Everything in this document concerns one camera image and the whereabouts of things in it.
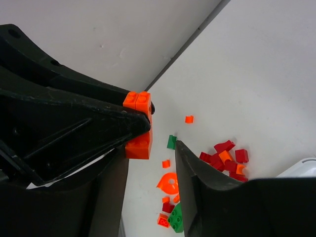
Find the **white wall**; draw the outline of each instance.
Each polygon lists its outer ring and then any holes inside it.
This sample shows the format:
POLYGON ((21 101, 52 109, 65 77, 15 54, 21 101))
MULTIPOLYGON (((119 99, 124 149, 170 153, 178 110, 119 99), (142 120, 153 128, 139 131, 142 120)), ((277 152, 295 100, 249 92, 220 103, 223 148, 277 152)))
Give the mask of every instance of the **white wall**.
POLYGON ((21 28, 78 72, 143 90, 220 0, 0 0, 21 28))

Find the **orange lego brick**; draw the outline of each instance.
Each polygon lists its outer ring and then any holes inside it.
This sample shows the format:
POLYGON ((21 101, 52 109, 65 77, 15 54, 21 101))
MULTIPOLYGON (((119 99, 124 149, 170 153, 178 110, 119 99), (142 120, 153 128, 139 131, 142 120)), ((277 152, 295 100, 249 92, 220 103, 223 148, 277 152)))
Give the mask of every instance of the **orange lego brick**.
POLYGON ((136 100, 136 110, 144 112, 150 122, 152 122, 152 101, 150 93, 143 91, 138 94, 138 98, 136 100))
POLYGON ((231 154, 228 151, 223 151, 222 153, 219 154, 219 157, 224 164, 225 164, 226 160, 234 161, 233 157, 231 156, 231 154))
MULTIPOLYGON (((144 112, 152 125, 152 103, 150 93, 136 93, 131 91, 127 94, 123 106, 144 112)), ((129 141, 125 146, 127 158, 149 159, 153 142, 153 129, 129 141)))
POLYGON ((136 110, 137 98, 138 94, 135 91, 129 92, 123 102, 123 106, 136 110))
POLYGON ((170 224, 168 222, 168 216, 160 213, 157 220, 157 224, 169 228, 170 224))
POLYGON ((162 203, 165 203, 165 202, 170 202, 170 197, 163 197, 162 203))
POLYGON ((151 143, 135 138, 125 146, 126 158, 149 159, 151 146, 151 143))
POLYGON ((163 167, 164 169, 169 168, 169 167, 170 167, 170 160, 169 160, 169 159, 164 160, 164 161, 162 162, 162 167, 163 167))
POLYGON ((177 196, 174 197, 173 202, 178 203, 180 201, 180 195, 178 194, 177 196))
POLYGON ((174 172, 164 174, 157 184, 157 188, 160 188, 162 191, 169 195, 179 193, 177 174, 174 172))
POLYGON ((237 165, 237 170, 236 170, 236 174, 241 174, 241 175, 244 175, 244 173, 243 173, 243 169, 245 169, 246 168, 246 166, 244 166, 243 164, 238 164, 237 165))
POLYGON ((193 115, 186 116, 186 120, 185 120, 186 123, 193 123, 193 121, 194 121, 194 116, 193 115))

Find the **small orange brick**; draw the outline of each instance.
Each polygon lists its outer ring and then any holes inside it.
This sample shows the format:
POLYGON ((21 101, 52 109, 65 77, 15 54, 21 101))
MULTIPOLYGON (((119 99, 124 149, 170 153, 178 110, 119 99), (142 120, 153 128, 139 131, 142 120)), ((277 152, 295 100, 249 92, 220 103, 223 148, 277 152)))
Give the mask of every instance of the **small orange brick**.
POLYGON ((224 164, 225 164, 225 161, 227 161, 227 160, 234 161, 233 157, 231 156, 231 154, 228 151, 223 151, 222 153, 219 154, 219 157, 224 164))
POLYGON ((165 203, 165 202, 170 202, 170 197, 163 197, 162 203, 165 203))
POLYGON ((164 161, 162 162, 162 167, 163 167, 164 169, 169 168, 169 167, 170 167, 170 160, 169 160, 169 159, 164 160, 164 161))
POLYGON ((180 201, 180 195, 178 194, 174 199, 173 202, 174 203, 178 203, 180 201))
POLYGON ((123 106, 135 110, 137 98, 138 98, 138 94, 135 91, 129 92, 123 102, 123 106))
POLYGON ((186 116, 186 120, 185 120, 186 123, 193 123, 194 122, 194 116, 191 115, 191 116, 186 116))
POLYGON ((138 98, 136 100, 136 110, 144 112, 149 118, 150 122, 152 121, 152 101, 151 95, 148 92, 141 92, 138 94, 138 98))
POLYGON ((244 175, 243 169, 245 169, 245 168, 246 168, 245 165, 243 165, 243 164, 238 164, 238 165, 237 165, 236 174, 244 175))
POLYGON ((170 224, 168 222, 168 216, 160 213, 157 220, 157 224, 169 228, 170 224))

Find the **white table surface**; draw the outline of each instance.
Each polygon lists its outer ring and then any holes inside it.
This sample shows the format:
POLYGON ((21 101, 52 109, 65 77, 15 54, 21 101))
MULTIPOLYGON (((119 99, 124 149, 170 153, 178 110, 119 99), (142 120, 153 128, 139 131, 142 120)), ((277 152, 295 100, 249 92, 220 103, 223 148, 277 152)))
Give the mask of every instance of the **white table surface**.
POLYGON ((154 142, 149 161, 130 161, 127 237, 183 236, 157 225, 161 161, 175 170, 169 134, 197 155, 234 140, 249 150, 251 179, 315 157, 315 12, 313 0, 232 0, 150 89, 154 142))

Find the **orange curved piece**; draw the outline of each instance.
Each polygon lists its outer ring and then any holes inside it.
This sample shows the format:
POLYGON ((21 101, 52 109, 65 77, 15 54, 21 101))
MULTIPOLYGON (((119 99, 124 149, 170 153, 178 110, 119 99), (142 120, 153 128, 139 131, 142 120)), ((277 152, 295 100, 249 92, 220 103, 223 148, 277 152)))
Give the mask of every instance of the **orange curved piece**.
POLYGON ((244 166, 243 164, 238 164, 237 165, 237 170, 236 170, 236 174, 241 174, 241 175, 244 175, 244 173, 243 173, 243 169, 245 169, 246 168, 246 166, 244 166))
POLYGON ((193 115, 186 116, 186 120, 185 120, 186 123, 193 123, 193 121, 194 121, 194 116, 193 115))
POLYGON ((157 188, 160 188, 162 191, 169 195, 177 194, 179 192, 177 174, 174 172, 170 172, 163 175, 159 183, 157 184, 157 188))
POLYGON ((163 167, 164 169, 169 168, 169 167, 170 167, 170 160, 169 160, 169 159, 164 160, 164 161, 162 162, 162 167, 163 167))
POLYGON ((222 153, 219 154, 219 157, 224 164, 227 160, 234 161, 232 155, 228 151, 223 151, 222 153))

